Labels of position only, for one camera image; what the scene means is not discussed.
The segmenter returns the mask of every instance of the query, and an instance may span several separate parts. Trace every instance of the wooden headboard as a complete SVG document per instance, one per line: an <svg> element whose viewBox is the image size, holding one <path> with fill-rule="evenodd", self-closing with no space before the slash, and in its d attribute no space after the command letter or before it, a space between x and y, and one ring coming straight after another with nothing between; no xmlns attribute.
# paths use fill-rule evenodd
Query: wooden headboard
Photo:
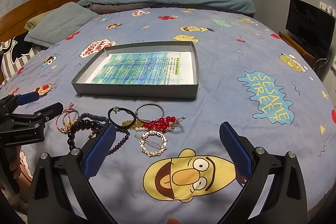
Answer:
<svg viewBox="0 0 336 224"><path fill-rule="evenodd" d="M80 0L29 0L21 4L0 18L0 42L7 41L26 32L27 30L25 30L24 26L29 19L72 1L78 2ZM1 71L0 83L2 83L3 80L4 78Z"/></svg>

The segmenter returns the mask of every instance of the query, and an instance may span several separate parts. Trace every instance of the striped pillow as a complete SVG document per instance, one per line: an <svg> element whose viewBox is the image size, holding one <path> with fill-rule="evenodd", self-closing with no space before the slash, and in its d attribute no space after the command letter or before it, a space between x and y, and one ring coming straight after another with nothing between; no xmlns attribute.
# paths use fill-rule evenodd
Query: striped pillow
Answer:
<svg viewBox="0 0 336 224"><path fill-rule="evenodd" d="M2 72L5 85L9 79L17 73L35 54L41 51L40 46L36 46L31 42L26 42L24 39L28 32L20 34L6 42L0 43L0 51L3 51Z"/></svg>

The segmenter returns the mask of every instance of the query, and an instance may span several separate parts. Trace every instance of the screw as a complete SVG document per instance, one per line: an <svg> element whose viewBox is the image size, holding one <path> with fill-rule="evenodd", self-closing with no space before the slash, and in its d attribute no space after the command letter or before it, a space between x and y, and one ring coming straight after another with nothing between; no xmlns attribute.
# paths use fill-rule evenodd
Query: screw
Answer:
<svg viewBox="0 0 336 224"><path fill-rule="evenodd" d="M258 154L260 154L260 155L262 155L263 153L265 153L265 149L263 149L262 147L257 147L257 148L255 149L255 151L256 151Z"/></svg>
<svg viewBox="0 0 336 224"><path fill-rule="evenodd" d="M42 160L44 160L44 159L46 159L47 157L48 157L48 154L47 154L47 153L42 153L40 158L41 158Z"/></svg>
<svg viewBox="0 0 336 224"><path fill-rule="evenodd" d="M296 157L295 153L292 152L292 151L288 152L288 156L290 156L291 158L295 158Z"/></svg>
<svg viewBox="0 0 336 224"><path fill-rule="evenodd" d="M78 155L79 152L80 152L80 150L78 148L74 148L73 150L71 150L71 154L74 155L74 156Z"/></svg>

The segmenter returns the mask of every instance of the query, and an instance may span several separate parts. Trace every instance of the pillowcase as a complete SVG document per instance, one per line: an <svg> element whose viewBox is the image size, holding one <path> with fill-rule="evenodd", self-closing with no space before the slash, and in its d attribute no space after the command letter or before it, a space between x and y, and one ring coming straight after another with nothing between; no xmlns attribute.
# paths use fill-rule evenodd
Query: pillowcase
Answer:
<svg viewBox="0 0 336 224"><path fill-rule="evenodd" d="M1 68L5 81L5 85L9 79L22 70L26 64L35 54L41 51L40 46L34 46L33 43L26 42L25 36L27 33L20 34L6 42L0 43L0 51L3 51L3 59Z"/></svg>
<svg viewBox="0 0 336 224"><path fill-rule="evenodd" d="M41 13L33 18L31 18L30 20L27 21L26 25L25 25L25 29L30 32L32 29L34 29L36 27L37 24L40 23L40 21L42 19L44 19L49 13L51 13L53 10L51 11L47 11L45 13Z"/></svg>
<svg viewBox="0 0 336 224"><path fill-rule="evenodd" d="M95 12L69 2L53 10L33 29L25 41L51 47L76 32L85 23L98 16Z"/></svg>

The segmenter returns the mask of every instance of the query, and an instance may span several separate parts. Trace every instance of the television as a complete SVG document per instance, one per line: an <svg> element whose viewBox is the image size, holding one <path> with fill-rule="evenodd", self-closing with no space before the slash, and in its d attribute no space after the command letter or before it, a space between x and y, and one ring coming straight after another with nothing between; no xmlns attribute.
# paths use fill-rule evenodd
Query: television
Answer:
<svg viewBox="0 0 336 224"><path fill-rule="evenodd" d="M335 18L301 0L291 0L286 29L316 59L326 59L335 30Z"/></svg>

